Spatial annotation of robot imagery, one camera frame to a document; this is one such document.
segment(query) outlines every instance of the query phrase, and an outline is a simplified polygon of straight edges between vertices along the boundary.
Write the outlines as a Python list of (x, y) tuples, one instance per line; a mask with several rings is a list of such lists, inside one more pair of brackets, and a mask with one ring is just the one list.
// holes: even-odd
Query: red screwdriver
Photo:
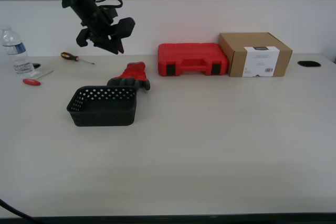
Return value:
[(61, 57), (62, 57), (63, 59), (66, 59), (66, 60), (84, 61), (84, 62), (86, 62), (86, 63), (88, 63), (88, 64), (95, 65), (95, 63), (93, 63), (93, 62), (89, 62), (89, 61), (86, 61), (86, 60), (79, 59), (78, 56), (74, 56), (74, 55), (72, 55), (72, 54), (69, 54), (68, 52), (63, 52), (63, 53), (61, 53)]
[(49, 72), (46, 72), (44, 75), (40, 76), (39, 78), (36, 78), (35, 80), (32, 80), (32, 79), (24, 79), (23, 80), (23, 83), (24, 84), (27, 84), (27, 85), (30, 85), (30, 86), (40, 86), (41, 83), (39, 81), (37, 81), (37, 79), (40, 79), (42, 78), (43, 76), (46, 76), (47, 74), (50, 74), (52, 73), (53, 70), (49, 71)]

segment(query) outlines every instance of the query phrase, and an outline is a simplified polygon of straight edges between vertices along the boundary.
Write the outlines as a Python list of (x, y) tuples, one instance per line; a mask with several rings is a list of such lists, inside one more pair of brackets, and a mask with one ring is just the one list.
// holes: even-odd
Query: screwdriver shaft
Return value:
[(84, 61), (84, 62), (86, 62), (86, 63), (88, 63), (88, 64), (95, 65), (95, 63), (93, 63), (93, 62), (90, 62), (90, 61), (86, 61), (86, 60), (82, 60), (82, 59), (79, 59), (79, 60), (81, 60), (81, 61)]
[(42, 76), (36, 78), (35, 80), (38, 80), (38, 79), (40, 79), (40, 78), (42, 78), (42, 77), (44, 77), (44, 76), (47, 76), (48, 74), (51, 74), (52, 72), (53, 72), (53, 70), (51, 70), (51, 71), (49, 71), (49, 72), (46, 72), (45, 74), (43, 74)]

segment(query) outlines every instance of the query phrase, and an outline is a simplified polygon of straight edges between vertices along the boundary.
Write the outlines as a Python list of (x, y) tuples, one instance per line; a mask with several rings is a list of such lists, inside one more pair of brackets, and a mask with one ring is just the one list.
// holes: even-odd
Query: red plastic toolbox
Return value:
[(180, 76), (189, 71), (223, 75), (228, 67), (228, 60), (216, 43), (161, 44), (158, 62), (161, 76)]

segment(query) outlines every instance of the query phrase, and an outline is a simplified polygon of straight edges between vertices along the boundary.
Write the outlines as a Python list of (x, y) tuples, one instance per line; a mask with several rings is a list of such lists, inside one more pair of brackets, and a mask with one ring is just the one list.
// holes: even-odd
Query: black basket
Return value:
[(76, 91), (69, 111), (76, 126), (127, 126), (134, 122), (136, 88), (87, 86)]

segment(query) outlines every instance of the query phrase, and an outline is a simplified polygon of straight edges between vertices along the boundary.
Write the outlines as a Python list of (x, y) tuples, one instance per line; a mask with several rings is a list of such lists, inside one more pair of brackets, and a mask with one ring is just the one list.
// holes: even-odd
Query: cardboard box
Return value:
[(284, 76), (293, 51), (270, 33), (226, 33), (219, 45), (231, 77)]

